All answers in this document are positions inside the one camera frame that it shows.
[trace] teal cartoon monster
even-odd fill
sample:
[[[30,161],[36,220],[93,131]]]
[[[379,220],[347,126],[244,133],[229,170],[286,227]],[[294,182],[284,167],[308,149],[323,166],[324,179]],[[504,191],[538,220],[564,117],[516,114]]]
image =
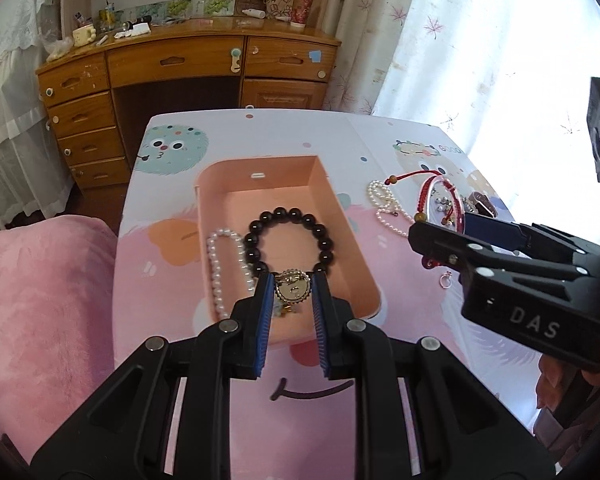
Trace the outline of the teal cartoon monster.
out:
[[[161,175],[179,173],[199,163],[208,146],[208,137],[197,128],[154,126],[144,134],[136,170]]]

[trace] wooden desk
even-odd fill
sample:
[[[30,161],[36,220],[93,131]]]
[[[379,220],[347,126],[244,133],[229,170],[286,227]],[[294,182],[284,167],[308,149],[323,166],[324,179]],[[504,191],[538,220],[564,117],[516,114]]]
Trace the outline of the wooden desk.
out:
[[[320,109],[339,44],[319,30],[273,20],[199,19],[152,27],[136,38],[111,36],[36,73],[58,147],[80,190],[97,202],[111,196],[111,186],[126,192],[154,115]]]

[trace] wooden cabinet door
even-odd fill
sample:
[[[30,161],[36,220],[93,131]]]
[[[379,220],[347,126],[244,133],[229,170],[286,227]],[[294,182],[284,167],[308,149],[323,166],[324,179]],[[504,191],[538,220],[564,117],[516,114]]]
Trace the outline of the wooden cabinet door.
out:
[[[56,139],[115,126],[109,92],[81,97],[48,109]]]
[[[69,166],[125,156],[115,126],[63,137],[58,139],[58,146]]]
[[[336,59],[334,46],[277,38],[249,38],[244,74],[326,82]]]
[[[124,157],[71,166],[71,173],[80,189],[126,184],[131,178]]]
[[[320,110],[326,90],[327,83],[245,79],[242,85],[241,105],[254,108]]]
[[[104,54],[70,61],[38,75],[47,108],[109,88]]]
[[[150,81],[217,75],[239,76],[244,38],[181,38],[147,41],[107,54],[112,88]],[[232,51],[239,51],[233,64]]]

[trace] white tissue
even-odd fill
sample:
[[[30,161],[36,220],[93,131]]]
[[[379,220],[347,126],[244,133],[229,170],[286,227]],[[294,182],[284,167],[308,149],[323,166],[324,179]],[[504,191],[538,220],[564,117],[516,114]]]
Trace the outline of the white tissue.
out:
[[[148,32],[151,32],[151,29],[149,28],[148,23],[138,23],[137,25],[134,25],[134,28],[130,28],[129,30],[126,30],[124,32],[117,33],[114,36],[114,38],[119,40],[120,38],[129,38],[131,36],[140,36],[141,34],[147,34]]]

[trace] pink tablecloth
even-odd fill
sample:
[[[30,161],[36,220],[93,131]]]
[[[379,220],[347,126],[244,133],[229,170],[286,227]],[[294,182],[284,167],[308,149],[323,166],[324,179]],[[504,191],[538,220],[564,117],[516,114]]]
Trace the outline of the pink tablecloth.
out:
[[[154,117],[120,227],[113,304],[116,364],[151,335],[187,338],[213,322],[203,293],[194,193],[198,173],[226,158],[305,154],[320,156],[381,291],[381,309],[371,322],[403,340],[436,336],[530,426],[536,415],[538,355],[464,320],[459,284],[454,280],[448,290],[441,288],[446,269],[425,270],[408,241],[379,224],[366,196],[370,181],[424,165],[443,171],[463,195],[485,193],[499,217],[511,219],[491,186],[439,128],[407,121],[304,110]],[[418,189],[417,179],[395,186],[411,212]],[[296,392],[334,386],[322,377],[315,341],[270,348],[260,380],[232,384],[233,478],[352,478],[353,390],[272,401],[281,378]]]

